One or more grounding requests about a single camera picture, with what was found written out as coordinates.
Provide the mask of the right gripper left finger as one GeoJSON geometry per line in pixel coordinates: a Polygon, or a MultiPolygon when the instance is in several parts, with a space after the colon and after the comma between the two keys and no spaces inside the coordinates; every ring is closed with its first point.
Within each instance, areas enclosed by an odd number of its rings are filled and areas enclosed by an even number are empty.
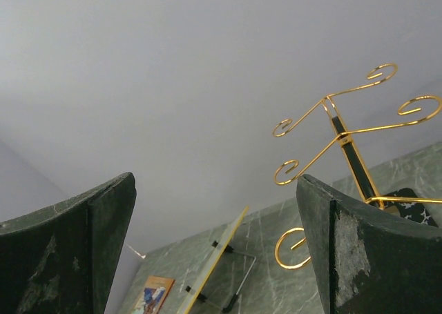
{"type": "Polygon", "coordinates": [[[133,173],[1,223],[2,313],[103,313],[135,206],[133,173]]]}

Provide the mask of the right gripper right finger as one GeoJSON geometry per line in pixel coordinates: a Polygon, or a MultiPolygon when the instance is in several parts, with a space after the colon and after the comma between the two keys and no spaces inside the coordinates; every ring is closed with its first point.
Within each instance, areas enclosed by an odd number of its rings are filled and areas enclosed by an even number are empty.
{"type": "Polygon", "coordinates": [[[311,175],[296,200],[325,313],[440,313],[441,229],[386,213],[311,175]]]}

